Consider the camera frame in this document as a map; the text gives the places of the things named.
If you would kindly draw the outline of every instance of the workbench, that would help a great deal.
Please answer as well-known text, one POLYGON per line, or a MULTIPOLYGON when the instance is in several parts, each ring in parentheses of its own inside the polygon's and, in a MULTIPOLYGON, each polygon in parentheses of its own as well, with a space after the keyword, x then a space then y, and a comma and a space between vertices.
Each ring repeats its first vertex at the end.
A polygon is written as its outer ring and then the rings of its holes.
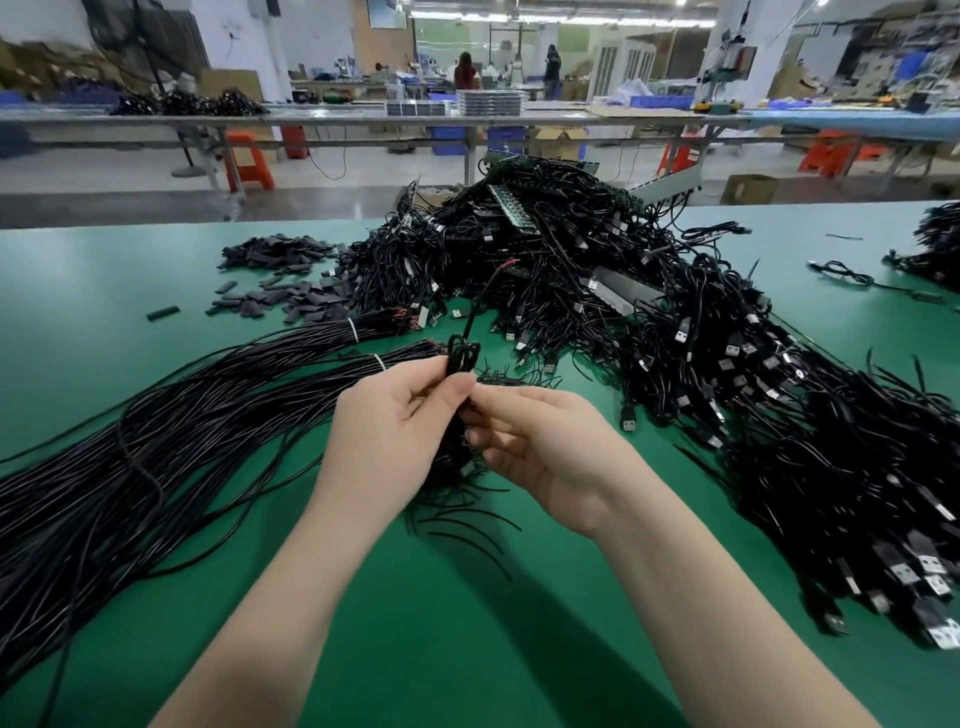
MULTIPOLYGON (((226 220, 239 217, 240 208, 245 203, 243 184, 234 163, 231 147, 256 147, 259 149, 280 149, 289 143, 273 139, 257 139, 253 142, 230 142, 227 139, 228 127, 249 129, 250 127, 342 127, 344 138, 306 139, 298 142, 299 147, 389 147, 402 141, 405 147, 436 147, 448 144, 465 147, 464 184, 473 184, 477 170, 477 148, 479 131, 488 127, 632 127, 642 126, 656 129, 651 136, 633 138, 632 134, 623 137, 590 137, 585 144, 616 144, 620 146, 665 146, 667 149, 667 168, 672 166, 681 146, 689 146, 704 151, 710 144, 770 144, 780 141, 798 141, 812 139, 808 136, 791 134, 784 136, 756 137, 752 135, 721 135, 724 130, 757 129, 778 124, 804 124, 817 129, 838 128, 849 131, 851 139, 862 144, 872 140, 896 149, 887 174, 881 180, 881 189, 889 183, 897 170, 906 160, 917 139, 949 141, 960 139, 960 112, 932 112, 923 116, 906 112, 867 112, 848 109, 798 109, 776 111, 772 109, 752 109, 737 114, 703 115, 688 112, 673 112, 670 109, 629 109, 630 116, 602 116, 591 113, 585 105, 575 102, 529 102, 524 105, 518 116, 387 116, 382 104, 358 103, 353 105, 306 105, 306 104, 268 104, 270 113, 254 117, 214 117, 214 116, 111 116, 107 107, 96 106, 57 106, 27 105, 0 108, 0 124, 20 125, 30 132, 71 127, 78 130, 106 128, 119 130, 123 127, 154 128, 164 130, 165 138, 138 139, 131 141, 121 133, 115 139, 104 139, 105 134, 85 139, 44 139, 34 136, 33 145, 38 149, 178 149, 182 146, 199 152, 199 166, 205 171, 210 187, 220 193, 221 186, 217 172, 222 157, 226 162, 226 171, 237 188, 235 193, 224 193, 223 212, 226 220), (348 138, 350 128, 384 129, 393 136, 382 138, 348 138), (401 134, 403 130, 428 127, 462 127, 464 137, 460 139, 432 138, 430 135, 413 137, 401 134), (177 133, 174 138, 169 130, 177 133), (699 132, 698 136, 683 136, 684 132, 699 132)), ((850 171, 856 151, 851 154, 850 162, 842 175, 850 171)))
MULTIPOLYGON (((928 387, 957 400, 960 314, 953 307, 960 296, 949 294, 948 305, 920 303, 804 267, 809 259, 838 258, 881 282, 902 280, 880 258, 890 248, 910 250, 925 207, 696 207, 680 222, 691 227, 732 218, 751 228, 751 235, 725 237, 721 251, 743 273, 760 258, 754 280, 776 313, 854 366, 862 367, 873 348, 878 365, 913 380, 915 353, 928 387)), ((224 279, 239 279, 243 291, 257 278, 255 271, 217 270, 224 246, 277 231, 351 242, 379 222, 0 232, 0 457, 132 395, 188 360, 280 328, 278 310, 259 321, 204 315, 224 279), (147 311, 171 304, 182 313, 147 322, 147 311)), ((909 285, 936 289, 917 279, 909 285)), ((467 308, 464 302, 460 307, 467 308)), ((488 313, 474 327, 483 346, 480 361, 502 369, 514 361, 512 345, 487 333, 491 319, 488 313)), ((446 317, 426 335, 445 341, 462 325, 446 317)), ((384 352, 416 335, 422 334, 370 342, 361 350, 384 352)), ((569 357, 557 376, 562 388, 589 398, 611 421, 617 418, 618 394, 578 374, 569 357)), ((325 435, 326 427, 312 433, 278 475, 314 457, 325 435)), ((820 634, 770 541, 674 448, 685 442, 681 432, 658 429, 641 416, 627 437, 881 724, 956 725, 960 654, 924 649, 888 619, 846 598, 839 603, 851 635, 820 634)), ((266 456, 253 460, 247 473, 262 467, 266 456)), ((74 641, 54 725, 145 725, 270 561, 313 477, 264 497, 227 545, 199 565, 117 596, 74 641)), ((242 480, 241 473, 231 485, 242 480)), ((503 486, 493 475, 484 482, 503 486)), ((485 502, 523 529, 514 532, 490 518, 476 522, 504 546, 513 581, 473 549, 408 535, 395 522, 344 596, 300 724, 685 725, 657 656, 598 549, 553 523, 517 489, 485 502)), ((211 544, 230 526, 224 521, 173 560, 211 544)), ((55 662, 48 660, 0 700, 0 725, 36 724, 55 662)), ((725 667, 713 668, 719 674, 725 667)))

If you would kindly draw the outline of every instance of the finger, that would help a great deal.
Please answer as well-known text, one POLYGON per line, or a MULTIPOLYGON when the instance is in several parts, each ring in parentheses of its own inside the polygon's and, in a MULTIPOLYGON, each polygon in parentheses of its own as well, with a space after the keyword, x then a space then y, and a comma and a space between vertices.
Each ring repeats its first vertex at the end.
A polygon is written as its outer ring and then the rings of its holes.
POLYGON ((530 400, 511 392, 510 388, 477 384, 470 393, 470 400, 479 412, 510 426, 515 434, 531 436, 540 423, 548 417, 552 406, 543 401, 530 400))
POLYGON ((543 401, 555 407, 559 407, 564 398, 569 394, 568 392, 550 389, 549 387, 506 387, 502 384, 484 384, 482 386, 488 389, 495 389, 504 394, 520 395, 521 397, 526 397, 528 400, 543 401))
POLYGON ((482 415, 472 407, 461 407, 460 419, 463 420, 464 425, 468 427, 482 427, 483 429, 491 429, 496 432, 516 434, 514 432, 514 428, 505 423, 503 420, 497 420, 495 417, 487 417, 487 415, 482 415))
POLYGON ((446 357, 404 361, 376 375, 390 389, 398 401, 404 404, 428 387, 439 384, 446 375, 446 357))
POLYGON ((457 408, 469 397, 476 386, 473 372, 458 372, 437 385, 410 419, 428 442, 440 442, 446 426, 457 414, 457 408))
POLYGON ((526 457, 527 450, 530 448, 530 441, 526 438, 507 435, 503 432, 493 432, 480 427, 471 427, 467 430, 467 442, 475 449, 505 449, 511 455, 517 457, 526 457))
POLYGON ((489 448, 483 451, 484 462, 494 473, 502 475, 519 488, 522 488, 534 500, 543 505, 542 489, 535 477, 531 477, 527 462, 505 449, 489 448))

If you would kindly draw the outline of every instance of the hand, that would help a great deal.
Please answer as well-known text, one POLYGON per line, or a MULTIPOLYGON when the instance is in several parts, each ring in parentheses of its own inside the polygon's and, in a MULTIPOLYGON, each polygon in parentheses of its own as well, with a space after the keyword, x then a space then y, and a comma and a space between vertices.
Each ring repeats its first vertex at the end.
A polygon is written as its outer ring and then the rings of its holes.
POLYGON ((467 441, 488 467, 589 538, 609 518, 616 484, 644 465, 593 405, 570 392, 477 384, 470 400, 462 413, 467 441))
POLYGON ((445 356, 408 361, 340 395, 311 507, 337 509, 374 538, 386 529, 417 494, 476 384, 473 373, 445 371, 445 356))

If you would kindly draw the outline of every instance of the white wall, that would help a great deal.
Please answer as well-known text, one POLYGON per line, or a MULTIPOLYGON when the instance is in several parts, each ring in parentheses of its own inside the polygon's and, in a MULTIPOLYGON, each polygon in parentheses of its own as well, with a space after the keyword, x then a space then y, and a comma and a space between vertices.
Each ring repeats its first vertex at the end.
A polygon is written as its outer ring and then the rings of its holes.
POLYGON ((0 0, 0 37, 11 43, 59 40, 93 46, 80 0, 0 0))
POLYGON ((190 11, 211 67, 256 71, 263 97, 285 101, 263 21, 250 14, 247 0, 193 0, 190 11))
POLYGON ((335 69, 335 61, 356 56, 349 0, 280 0, 278 21, 287 65, 310 72, 335 69))

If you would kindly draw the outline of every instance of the right hand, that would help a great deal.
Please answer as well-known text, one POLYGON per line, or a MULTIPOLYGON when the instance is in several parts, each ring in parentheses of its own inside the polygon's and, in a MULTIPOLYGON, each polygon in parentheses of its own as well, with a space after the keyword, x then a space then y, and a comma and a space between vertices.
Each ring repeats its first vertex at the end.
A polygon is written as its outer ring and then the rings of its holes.
POLYGON ((477 384, 470 403, 461 410, 467 441, 487 466, 588 538, 610 518, 619 484, 645 466, 593 405, 571 392, 477 384))

